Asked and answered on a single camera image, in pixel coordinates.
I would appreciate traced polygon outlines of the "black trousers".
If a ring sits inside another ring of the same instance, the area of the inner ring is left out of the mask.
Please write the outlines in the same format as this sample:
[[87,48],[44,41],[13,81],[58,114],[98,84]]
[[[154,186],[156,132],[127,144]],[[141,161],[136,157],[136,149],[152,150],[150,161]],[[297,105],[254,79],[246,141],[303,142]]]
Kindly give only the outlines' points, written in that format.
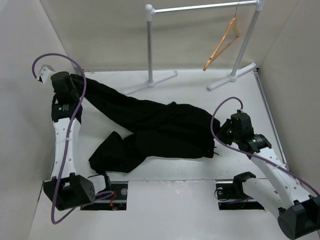
[[88,78],[71,74],[80,93],[102,114],[131,134],[122,138],[113,131],[89,158],[97,174],[129,173],[148,157],[199,159],[214,156],[212,134],[221,128],[218,119],[190,104],[163,104],[126,96]]

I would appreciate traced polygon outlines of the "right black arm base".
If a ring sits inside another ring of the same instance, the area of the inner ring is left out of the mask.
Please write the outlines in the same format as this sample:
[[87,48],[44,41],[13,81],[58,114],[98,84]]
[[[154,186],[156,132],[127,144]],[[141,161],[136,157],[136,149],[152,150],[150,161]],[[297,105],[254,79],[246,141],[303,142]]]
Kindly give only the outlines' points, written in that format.
[[215,184],[214,196],[218,201],[220,211],[264,210],[265,208],[253,198],[237,193],[231,182],[218,182]]

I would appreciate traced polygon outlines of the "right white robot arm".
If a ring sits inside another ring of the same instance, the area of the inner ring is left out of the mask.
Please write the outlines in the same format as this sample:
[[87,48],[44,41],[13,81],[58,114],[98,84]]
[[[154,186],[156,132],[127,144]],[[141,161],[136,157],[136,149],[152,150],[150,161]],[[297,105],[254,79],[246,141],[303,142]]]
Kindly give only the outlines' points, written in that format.
[[284,235],[295,240],[320,229],[320,198],[312,196],[301,180],[283,167],[271,143],[262,134],[255,134],[251,118],[238,110],[222,125],[217,135],[226,145],[237,145],[265,175],[272,189],[251,172],[240,173],[227,189],[230,198],[251,197],[277,220]]

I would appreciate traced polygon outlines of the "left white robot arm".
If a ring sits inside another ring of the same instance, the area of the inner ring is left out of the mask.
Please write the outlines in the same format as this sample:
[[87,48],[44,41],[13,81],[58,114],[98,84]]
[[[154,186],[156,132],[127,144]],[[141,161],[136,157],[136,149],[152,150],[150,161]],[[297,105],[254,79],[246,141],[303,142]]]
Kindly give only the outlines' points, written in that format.
[[112,186],[105,175],[85,177],[77,162],[77,141],[82,123],[81,93],[67,71],[51,77],[54,96],[51,119],[55,131],[55,158],[50,180],[43,185],[53,206],[64,211],[92,204],[98,197],[108,199]]

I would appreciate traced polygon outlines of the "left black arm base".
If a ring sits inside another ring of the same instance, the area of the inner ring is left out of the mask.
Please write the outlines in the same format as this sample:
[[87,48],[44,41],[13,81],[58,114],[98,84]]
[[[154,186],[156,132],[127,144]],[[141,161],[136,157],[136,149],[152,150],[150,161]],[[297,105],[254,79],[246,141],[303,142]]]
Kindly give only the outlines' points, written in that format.
[[112,181],[111,193],[99,195],[97,200],[82,206],[81,211],[126,211],[128,199],[128,181]]

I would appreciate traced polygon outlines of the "wooden clothes hanger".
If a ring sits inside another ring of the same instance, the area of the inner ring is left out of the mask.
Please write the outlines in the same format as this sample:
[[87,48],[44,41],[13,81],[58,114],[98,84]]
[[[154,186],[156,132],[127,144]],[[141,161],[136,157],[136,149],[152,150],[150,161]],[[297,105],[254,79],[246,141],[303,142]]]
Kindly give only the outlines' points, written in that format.
[[[208,58],[207,62],[205,63],[202,69],[204,72],[231,44],[235,42],[235,40],[237,40],[240,37],[240,31],[237,27],[237,17],[236,17],[239,5],[240,5],[240,2],[236,5],[234,17],[230,20],[225,33],[223,34],[216,48],[213,50],[211,56]],[[229,43],[225,44],[230,34],[233,34],[234,38],[231,39]]]

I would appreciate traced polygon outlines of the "right metal table rail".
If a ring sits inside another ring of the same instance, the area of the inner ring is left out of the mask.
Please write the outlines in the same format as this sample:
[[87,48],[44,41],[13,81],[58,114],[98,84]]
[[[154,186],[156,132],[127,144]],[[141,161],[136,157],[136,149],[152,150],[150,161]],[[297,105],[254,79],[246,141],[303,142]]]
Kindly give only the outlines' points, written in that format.
[[284,153],[284,150],[283,150],[283,146],[281,144],[281,141],[280,141],[280,138],[279,138],[279,134],[278,134],[278,131],[277,131],[277,128],[276,128],[276,125],[275,125],[275,122],[274,122],[270,107],[269,107],[269,103],[268,103],[265,91],[263,89],[263,85],[262,85],[261,78],[260,78],[260,75],[259,75],[259,68],[254,69],[253,70],[253,74],[254,74],[256,83],[258,85],[260,94],[262,96],[262,101],[263,101],[263,104],[265,106],[268,119],[269,119],[270,124],[271,124],[273,136],[275,138],[275,145],[276,145],[276,147],[278,149],[278,152],[279,152],[279,155],[280,155],[280,159],[284,163],[285,168],[287,170],[290,170],[288,162],[287,162],[287,159],[286,159],[286,156],[285,156],[285,153]]

